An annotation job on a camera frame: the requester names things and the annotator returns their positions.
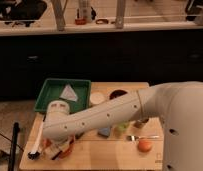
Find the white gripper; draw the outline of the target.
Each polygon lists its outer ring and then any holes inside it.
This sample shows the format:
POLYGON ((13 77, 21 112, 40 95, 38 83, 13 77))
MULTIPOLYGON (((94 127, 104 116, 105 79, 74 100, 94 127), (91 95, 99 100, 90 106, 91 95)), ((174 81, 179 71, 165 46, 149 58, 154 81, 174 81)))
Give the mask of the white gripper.
POLYGON ((56 145, 67 144, 69 146, 69 148, 66 151, 68 151, 72 147, 73 142, 74 142, 74 138, 73 137, 69 137, 67 140, 64 140, 64 141, 51 141, 49 139, 45 139, 44 140, 44 152, 46 154, 48 154, 47 150, 49 149, 49 147, 52 144, 56 144, 56 145))

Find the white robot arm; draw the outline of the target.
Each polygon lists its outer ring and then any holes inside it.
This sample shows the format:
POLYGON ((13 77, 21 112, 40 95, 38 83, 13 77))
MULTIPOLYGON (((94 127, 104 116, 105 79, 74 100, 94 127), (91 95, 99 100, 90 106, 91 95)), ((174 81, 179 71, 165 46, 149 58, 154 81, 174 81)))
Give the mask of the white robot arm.
POLYGON ((72 115, 49 114, 43 136, 61 141, 77 133, 155 117, 164 132, 162 170, 203 171, 203 82, 158 84, 72 115))

